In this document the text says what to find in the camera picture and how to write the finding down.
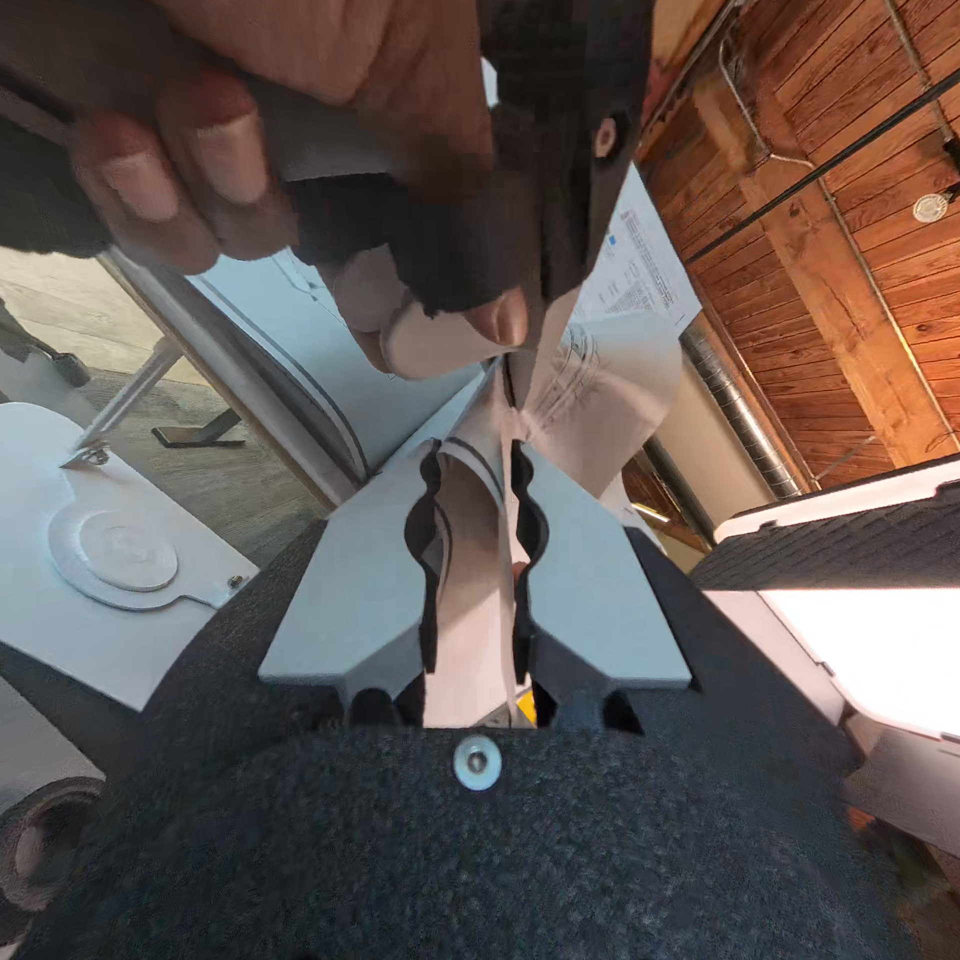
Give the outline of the printed instruction sheet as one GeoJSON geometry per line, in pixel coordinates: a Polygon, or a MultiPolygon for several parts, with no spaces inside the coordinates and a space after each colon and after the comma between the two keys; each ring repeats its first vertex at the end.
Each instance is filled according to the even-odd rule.
{"type": "Polygon", "coordinates": [[[635,165],[630,165],[596,264],[572,319],[653,314],[680,336],[702,305],[635,165]]]}

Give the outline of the silver ribbed duct pipe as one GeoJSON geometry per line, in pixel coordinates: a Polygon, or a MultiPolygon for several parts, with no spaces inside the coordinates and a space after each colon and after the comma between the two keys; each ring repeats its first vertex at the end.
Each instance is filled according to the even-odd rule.
{"type": "Polygon", "coordinates": [[[767,425],[768,417],[751,398],[742,377],[714,346],[704,324],[699,320],[691,323],[680,334],[679,341],[772,497],[784,500],[804,494],[807,490],[802,477],[767,425]]]}

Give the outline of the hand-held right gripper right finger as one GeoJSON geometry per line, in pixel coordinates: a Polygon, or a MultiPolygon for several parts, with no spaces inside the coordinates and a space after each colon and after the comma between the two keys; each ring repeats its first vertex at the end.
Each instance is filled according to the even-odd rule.
{"type": "Polygon", "coordinates": [[[687,658],[635,546],[648,536],[529,443],[514,441],[517,538],[512,663],[531,683],[536,722],[638,722],[630,697],[683,691],[687,658]]]}

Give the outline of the metal support rod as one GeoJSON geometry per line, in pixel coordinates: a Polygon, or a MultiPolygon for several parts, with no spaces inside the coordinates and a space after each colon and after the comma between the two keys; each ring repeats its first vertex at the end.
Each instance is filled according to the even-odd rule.
{"type": "Polygon", "coordinates": [[[66,470],[73,469],[78,464],[101,467],[108,462],[111,434],[114,429],[183,356],[182,349],[175,342],[167,339],[159,340],[148,360],[126,383],[126,386],[103,407],[99,414],[96,414],[61,467],[66,470]]]}

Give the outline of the black stand foot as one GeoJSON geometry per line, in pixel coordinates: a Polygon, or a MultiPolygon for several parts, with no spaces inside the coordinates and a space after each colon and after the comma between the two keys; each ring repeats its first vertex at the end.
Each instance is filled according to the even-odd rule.
{"type": "Polygon", "coordinates": [[[168,450],[235,450],[243,447],[246,440],[226,435],[240,424],[241,417],[233,409],[225,409],[206,424],[153,427],[150,434],[168,450]]]}

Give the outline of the bright light panel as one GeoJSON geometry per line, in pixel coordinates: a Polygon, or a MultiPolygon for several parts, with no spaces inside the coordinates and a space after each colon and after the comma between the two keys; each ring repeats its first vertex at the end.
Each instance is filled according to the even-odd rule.
{"type": "Polygon", "coordinates": [[[828,720],[958,741],[959,458],[742,511],[699,590],[828,720]]]}

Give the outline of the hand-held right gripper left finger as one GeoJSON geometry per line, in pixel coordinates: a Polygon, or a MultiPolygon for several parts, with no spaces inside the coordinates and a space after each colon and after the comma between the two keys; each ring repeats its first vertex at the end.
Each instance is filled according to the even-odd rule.
{"type": "Polygon", "coordinates": [[[423,725],[435,671],[440,576],[440,442],[426,440],[334,510],[258,669],[283,687],[332,690],[355,722],[382,694],[402,725],[423,725]]]}

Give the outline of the person's left hand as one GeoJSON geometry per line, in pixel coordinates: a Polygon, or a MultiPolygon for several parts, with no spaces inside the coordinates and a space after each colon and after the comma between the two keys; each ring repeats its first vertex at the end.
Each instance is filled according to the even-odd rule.
{"type": "Polygon", "coordinates": [[[78,118],[70,157],[116,244],[138,262],[197,275],[220,256],[297,243],[242,70],[354,109],[426,201],[459,201],[494,167],[474,2],[154,2],[164,22],[231,68],[168,67],[148,120],[78,118]]]}

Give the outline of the building instruction booklet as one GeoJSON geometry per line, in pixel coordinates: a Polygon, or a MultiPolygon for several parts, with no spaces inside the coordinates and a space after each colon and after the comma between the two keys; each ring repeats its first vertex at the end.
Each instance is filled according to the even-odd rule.
{"type": "Polygon", "coordinates": [[[622,468],[675,402],[681,346],[653,314],[578,323],[537,354],[450,364],[479,350],[460,317],[441,317],[438,357],[414,335],[430,322],[404,303],[374,369],[333,300],[291,253],[222,258],[196,277],[138,265],[112,249],[101,261],[168,330],[197,369],[241,402],[333,512],[425,441],[438,441],[438,536],[425,559],[439,576],[438,648],[426,719],[467,726],[522,685],[515,679],[512,549],[518,499],[515,441],[528,444],[602,505],[624,500],[622,468]]]}

